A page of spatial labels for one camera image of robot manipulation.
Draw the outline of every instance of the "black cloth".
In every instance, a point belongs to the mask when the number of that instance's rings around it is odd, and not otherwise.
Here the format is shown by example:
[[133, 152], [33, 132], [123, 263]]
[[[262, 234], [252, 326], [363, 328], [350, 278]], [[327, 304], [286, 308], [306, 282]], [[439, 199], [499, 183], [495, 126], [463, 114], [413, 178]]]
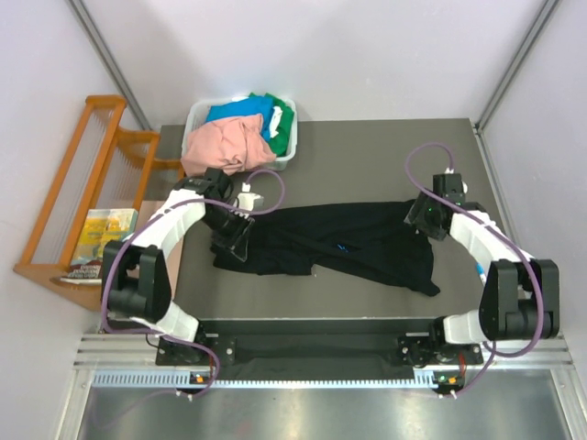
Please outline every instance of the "black cloth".
[[317, 264], [434, 296], [428, 239], [404, 223], [414, 201], [287, 208], [255, 217], [245, 262], [218, 248], [214, 266], [270, 275], [310, 275]]

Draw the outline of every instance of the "pile of clothes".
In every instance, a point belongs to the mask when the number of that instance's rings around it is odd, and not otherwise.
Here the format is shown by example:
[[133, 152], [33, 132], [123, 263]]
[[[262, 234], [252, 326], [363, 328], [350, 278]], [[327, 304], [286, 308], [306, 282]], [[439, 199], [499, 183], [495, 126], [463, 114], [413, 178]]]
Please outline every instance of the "pile of clothes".
[[203, 175], [207, 168], [230, 175], [273, 162], [287, 152], [293, 122], [294, 110], [269, 93], [213, 105], [187, 139], [183, 169], [188, 176]]

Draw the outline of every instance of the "book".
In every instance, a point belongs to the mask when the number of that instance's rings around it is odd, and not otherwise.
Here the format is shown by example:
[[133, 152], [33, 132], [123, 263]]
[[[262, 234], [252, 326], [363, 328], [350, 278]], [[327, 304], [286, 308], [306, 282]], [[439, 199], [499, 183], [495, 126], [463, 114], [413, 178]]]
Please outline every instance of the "book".
[[100, 285], [104, 247], [111, 240], [123, 240], [137, 225], [135, 209], [91, 209], [73, 251], [69, 273], [61, 281]]

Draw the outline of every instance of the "white plastic basket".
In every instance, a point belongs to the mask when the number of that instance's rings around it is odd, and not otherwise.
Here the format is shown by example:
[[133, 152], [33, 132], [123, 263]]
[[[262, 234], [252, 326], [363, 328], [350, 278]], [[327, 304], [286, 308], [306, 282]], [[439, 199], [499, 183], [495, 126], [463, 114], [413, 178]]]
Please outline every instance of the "white plastic basket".
[[[182, 156], [187, 152], [187, 137], [190, 133], [201, 126], [210, 112], [212, 105], [224, 105], [233, 101], [240, 101], [246, 96], [239, 96], [232, 99], [208, 99], [195, 103], [190, 109], [190, 114], [187, 116], [185, 122], [185, 131], [183, 132]], [[274, 162], [266, 163], [262, 168], [269, 170], [282, 171], [287, 167], [287, 163], [294, 158], [295, 149], [297, 147], [297, 111], [295, 110], [295, 103], [291, 99], [281, 98], [293, 110], [292, 132], [290, 134], [290, 142], [287, 145], [285, 155], [277, 158]]]

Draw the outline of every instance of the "green cloth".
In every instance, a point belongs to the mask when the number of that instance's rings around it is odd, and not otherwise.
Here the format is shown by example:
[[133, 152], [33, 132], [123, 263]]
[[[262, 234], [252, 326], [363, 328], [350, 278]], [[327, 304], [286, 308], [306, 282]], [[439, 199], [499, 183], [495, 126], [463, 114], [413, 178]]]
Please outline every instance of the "green cloth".
[[269, 140], [269, 148], [278, 157], [284, 156], [287, 152], [287, 146], [290, 143], [290, 135], [292, 134], [292, 125], [294, 124], [294, 110], [292, 110], [284, 101], [277, 96], [270, 93], [265, 94], [266, 97], [271, 98], [275, 105], [282, 109], [282, 119], [277, 126], [277, 136]]

